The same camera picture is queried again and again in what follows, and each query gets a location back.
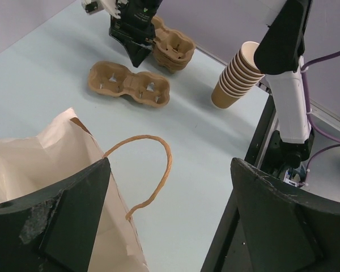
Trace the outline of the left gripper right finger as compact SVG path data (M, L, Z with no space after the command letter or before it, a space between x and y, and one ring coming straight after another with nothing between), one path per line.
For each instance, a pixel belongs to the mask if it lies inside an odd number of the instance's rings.
M283 271L340 271L340 202L271 176L277 229L286 245Z

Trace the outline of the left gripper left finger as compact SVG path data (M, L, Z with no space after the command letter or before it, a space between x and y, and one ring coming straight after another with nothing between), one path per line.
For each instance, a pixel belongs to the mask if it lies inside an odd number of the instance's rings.
M111 167L80 172L0 203L0 271L87 271Z

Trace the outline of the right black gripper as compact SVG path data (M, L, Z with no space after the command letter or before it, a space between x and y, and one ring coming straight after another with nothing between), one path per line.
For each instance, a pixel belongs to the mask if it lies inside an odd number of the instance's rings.
M111 16L109 34L118 40L136 41L126 41L124 45L134 67L139 67L152 53L151 43L139 43L154 39L155 31L151 21L161 3L152 0L115 1L118 17Z

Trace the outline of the single brown pulp carrier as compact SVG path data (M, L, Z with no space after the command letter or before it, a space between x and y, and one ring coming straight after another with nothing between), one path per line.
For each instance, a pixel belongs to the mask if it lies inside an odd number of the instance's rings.
M168 79L147 71L133 73L126 66L114 62L95 63L88 75L91 91L111 97L131 96L136 102L154 108L169 103Z

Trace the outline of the brown paper takeout bag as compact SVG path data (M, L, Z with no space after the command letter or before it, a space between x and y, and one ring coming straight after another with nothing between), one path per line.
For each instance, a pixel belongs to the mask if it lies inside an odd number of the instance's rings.
M109 157L73 109L32 138L0 140L0 203L62 181ZM87 271L147 271L132 219L111 171Z

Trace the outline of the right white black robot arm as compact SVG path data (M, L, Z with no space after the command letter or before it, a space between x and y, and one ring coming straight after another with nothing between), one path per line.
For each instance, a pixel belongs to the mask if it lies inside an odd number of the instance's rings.
M109 34L126 49L138 67L152 52L155 28L152 19L161 1L102 1L111 15ZM284 163L297 168L309 158L314 137L307 119L301 66L304 31L311 1L283 1L277 16L251 55L265 74L280 123L280 150Z

